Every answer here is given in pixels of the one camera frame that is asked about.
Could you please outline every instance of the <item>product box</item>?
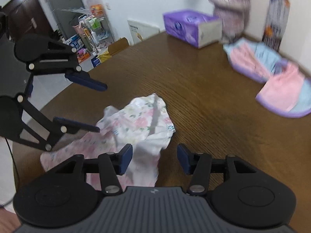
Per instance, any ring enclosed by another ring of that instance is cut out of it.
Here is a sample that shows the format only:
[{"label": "product box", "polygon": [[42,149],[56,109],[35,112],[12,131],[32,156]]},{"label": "product box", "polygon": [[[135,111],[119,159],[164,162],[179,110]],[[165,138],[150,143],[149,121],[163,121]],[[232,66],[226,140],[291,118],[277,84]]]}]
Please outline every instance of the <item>product box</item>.
[{"label": "product box", "polygon": [[165,30],[169,35],[202,48],[217,42],[222,35],[222,20],[193,10],[182,10],[163,15]]},{"label": "product box", "polygon": [[90,57],[90,54],[88,52],[86,52],[85,54],[84,53],[77,53],[77,56],[78,56],[78,62],[81,63],[83,61],[85,61],[86,59],[88,59]]},{"label": "product box", "polygon": [[68,40],[66,40],[64,44],[72,46],[76,48],[77,50],[85,48],[84,43],[82,42],[81,38],[77,34],[72,36]]}]

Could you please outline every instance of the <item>plastic bag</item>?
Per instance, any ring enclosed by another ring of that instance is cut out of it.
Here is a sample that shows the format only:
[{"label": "plastic bag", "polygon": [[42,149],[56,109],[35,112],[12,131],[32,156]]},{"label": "plastic bag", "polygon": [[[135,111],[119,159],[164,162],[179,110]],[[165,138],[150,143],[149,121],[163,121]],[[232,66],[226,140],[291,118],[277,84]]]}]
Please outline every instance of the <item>plastic bag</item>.
[{"label": "plastic bag", "polygon": [[223,43],[232,43],[239,38],[248,18],[250,0],[209,0],[215,5],[214,15],[223,21]]}]

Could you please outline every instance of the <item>floral cloth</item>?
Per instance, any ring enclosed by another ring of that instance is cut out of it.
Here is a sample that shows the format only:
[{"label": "floral cloth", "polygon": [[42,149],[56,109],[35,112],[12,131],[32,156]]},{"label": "floral cloth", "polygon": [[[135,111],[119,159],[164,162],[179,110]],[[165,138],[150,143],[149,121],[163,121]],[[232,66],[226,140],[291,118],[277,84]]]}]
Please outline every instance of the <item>floral cloth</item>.
[{"label": "floral cloth", "polygon": [[[127,143],[133,145],[133,158],[123,176],[118,176],[123,189],[127,186],[153,187],[158,177],[160,151],[166,149],[175,132],[165,102],[156,94],[133,99],[122,110],[105,108],[97,123],[100,133],[87,133],[82,139],[56,152],[44,152],[41,164],[48,171],[74,154],[86,159],[105,152],[119,152]],[[98,174],[87,174],[87,183],[100,190]]]}]

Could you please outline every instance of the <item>tissue box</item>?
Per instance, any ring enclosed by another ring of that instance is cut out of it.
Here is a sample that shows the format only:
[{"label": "tissue box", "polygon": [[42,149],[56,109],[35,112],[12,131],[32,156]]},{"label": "tissue box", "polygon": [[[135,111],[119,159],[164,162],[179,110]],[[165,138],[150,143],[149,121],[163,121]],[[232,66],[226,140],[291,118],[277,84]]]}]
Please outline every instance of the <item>tissue box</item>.
[{"label": "tissue box", "polygon": [[222,35],[222,21],[193,10],[182,10],[163,15],[165,30],[169,35],[202,48],[217,42]]}]

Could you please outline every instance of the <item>wood grain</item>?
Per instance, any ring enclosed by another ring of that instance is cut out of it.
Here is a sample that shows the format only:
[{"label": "wood grain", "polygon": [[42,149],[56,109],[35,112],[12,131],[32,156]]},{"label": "wood grain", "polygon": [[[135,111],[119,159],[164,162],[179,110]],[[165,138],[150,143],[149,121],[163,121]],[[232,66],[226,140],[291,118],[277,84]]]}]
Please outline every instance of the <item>wood grain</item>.
[{"label": "wood grain", "polygon": [[[91,77],[107,83],[106,92],[73,84],[42,112],[95,124],[109,105],[122,109],[131,99],[157,93],[167,104],[176,133],[161,152],[158,186],[186,187],[176,147],[224,158],[236,154],[289,186],[297,207],[290,225],[311,229],[311,115],[279,117],[255,101],[262,85],[233,71],[218,43],[197,50],[161,33],[131,46],[99,65]],[[14,144],[23,183],[42,174],[35,149]],[[210,187],[221,182],[212,177]]]}]

